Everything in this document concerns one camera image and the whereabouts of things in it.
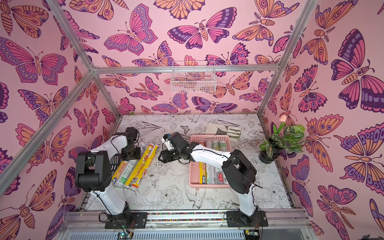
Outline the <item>pink plastic basket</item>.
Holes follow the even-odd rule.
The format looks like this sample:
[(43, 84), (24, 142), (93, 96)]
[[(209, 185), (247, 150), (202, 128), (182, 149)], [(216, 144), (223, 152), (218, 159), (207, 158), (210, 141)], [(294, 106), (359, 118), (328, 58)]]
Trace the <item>pink plastic basket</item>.
[[(228, 151), (231, 151), (231, 144), (230, 144), (230, 139), (226, 135), (192, 135), (191, 136), (191, 141), (192, 142), (197, 142), (199, 144), (204, 143), (206, 140), (224, 140), (227, 143), (227, 149)], [(200, 185), (199, 184), (199, 163), (197, 162), (191, 162), (190, 163), (190, 173), (189, 173), (189, 184), (192, 188), (230, 188), (230, 185), (223, 184), (223, 185), (217, 185), (216, 181), (214, 185)]]

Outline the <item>white green wrap roll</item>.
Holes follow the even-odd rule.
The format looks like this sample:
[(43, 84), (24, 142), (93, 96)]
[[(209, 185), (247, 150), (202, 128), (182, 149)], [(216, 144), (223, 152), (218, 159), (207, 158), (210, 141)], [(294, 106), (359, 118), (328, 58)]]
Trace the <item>white green wrap roll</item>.
[[(220, 148), (221, 148), (222, 152), (227, 152), (228, 151), (226, 141), (224, 141), (224, 140), (220, 141)], [(227, 185), (228, 181), (227, 181), (227, 178), (226, 178), (225, 174), (223, 174), (223, 177), (224, 177), (224, 184)]]

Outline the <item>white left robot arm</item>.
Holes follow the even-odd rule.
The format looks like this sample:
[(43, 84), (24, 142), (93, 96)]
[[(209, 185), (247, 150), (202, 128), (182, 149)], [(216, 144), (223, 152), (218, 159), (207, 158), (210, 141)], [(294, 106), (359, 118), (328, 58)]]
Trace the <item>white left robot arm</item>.
[(123, 159), (133, 160), (140, 156), (136, 146), (140, 133), (133, 127), (114, 134), (105, 143), (88, 152), (79, 153), (76, 160), (75, 184), (84, 192), (91, 193), (104, 205), (109, 219), (120, 223), (133, 220), (129, 204), (124, 201), (113, 186), (111, 159), (117, 157), (119, 164)]

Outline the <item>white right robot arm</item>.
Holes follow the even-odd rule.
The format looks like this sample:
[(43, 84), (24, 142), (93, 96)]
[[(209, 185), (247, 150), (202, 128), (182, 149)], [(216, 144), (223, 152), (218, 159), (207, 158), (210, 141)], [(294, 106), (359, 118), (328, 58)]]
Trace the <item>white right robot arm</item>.
[(258, 211), (253, 194), (254, 187), (257, 186), (257, 170), (240, 150), (213, 150), (196, 142), (189, 143), (181, 134), (173, 133), (163, 136), (162, 151), (158, 160), (164, 164), (185, 160), (186, 164), (198, 162), (221, 169), (229, 186), (238, 194), (240, 212), (252, 217)]

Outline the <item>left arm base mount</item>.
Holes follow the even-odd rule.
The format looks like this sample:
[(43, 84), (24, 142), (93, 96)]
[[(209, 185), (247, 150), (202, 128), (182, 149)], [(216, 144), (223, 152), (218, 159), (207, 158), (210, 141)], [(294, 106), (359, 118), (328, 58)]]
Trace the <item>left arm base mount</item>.
[(133, 212), (126, 218), (123, 214), (110, 216), (107, 215), (105, 222), (105, 229), (117, 230), (117, 229), (144, 229), (147, 224), (148, 213), (147, 212)]

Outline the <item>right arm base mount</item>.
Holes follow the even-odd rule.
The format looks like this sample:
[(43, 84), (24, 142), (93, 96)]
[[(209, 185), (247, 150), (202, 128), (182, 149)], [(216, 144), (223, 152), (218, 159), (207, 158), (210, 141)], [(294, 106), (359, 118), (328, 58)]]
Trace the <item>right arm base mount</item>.
[(228, 227), (268, 227), (269, 223), (265, 211), (256, 210), (247, 216), (241, 211), (227, 211), (225, 213)]

